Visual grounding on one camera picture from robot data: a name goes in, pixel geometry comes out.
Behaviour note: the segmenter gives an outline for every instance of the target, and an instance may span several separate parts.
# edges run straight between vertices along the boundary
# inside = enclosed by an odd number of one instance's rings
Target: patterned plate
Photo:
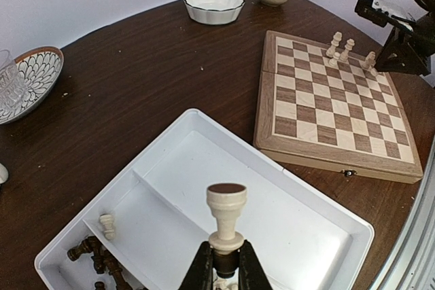
[[[34,110],[50,93],[63,66],[63,53],[54,47],[41,47],[15,59],[24,76],[27,93],[14,111],[0,109],[0,125],[13,122]]]

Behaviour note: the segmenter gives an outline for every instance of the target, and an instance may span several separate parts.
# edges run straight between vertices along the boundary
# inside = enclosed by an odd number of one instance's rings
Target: chessboard
[[[420,180],[413,134],[389,73],[371,75],[353,52],[333,67],[327,49],[267,32],[254,146],[279,162]]]

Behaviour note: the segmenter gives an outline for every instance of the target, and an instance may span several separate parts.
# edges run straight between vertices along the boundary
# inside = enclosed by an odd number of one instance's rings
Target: wooden tabletop
[[[45,289],[33,267],[36,254],[186,109],[199,108],[252,143],[267,30],[323,43],[341,31],[355,40],[358,54],[380,48],[307,0],[276,8],[246,0],[228,26],[195,23],[176,1],[65,47],[62,74],[47,99],[25,118],[0,126],[0,162],[10,172],[0,193],[0,289]],[[425,167],[435,133],[435,92],[420,77],[392,77]],[[375,240],[354,287],[367,289],[419,183],[285,167],[373,225]]]

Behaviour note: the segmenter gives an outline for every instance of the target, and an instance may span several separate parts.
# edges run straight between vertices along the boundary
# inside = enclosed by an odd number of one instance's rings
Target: clear drinking glass
[[[0,50],[0,109],[15,110],[27,87],[9,50]]]

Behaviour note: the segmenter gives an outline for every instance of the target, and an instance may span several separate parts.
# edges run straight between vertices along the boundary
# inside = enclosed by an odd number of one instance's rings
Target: plastic tray
[[[206,188],[247,186],[237,230],[254,246],[273,289],[350,289],[374,237],[372,226],[190,109],[126,166],[36,257],[50,289],[92,289],[85,255],[66,251],[94,234],[128,271],[133,288],[176,290],[200,243],[215,231]],[[104,238],[99,216],[115,216]],[[114,289],[113,283],[107,283]]]

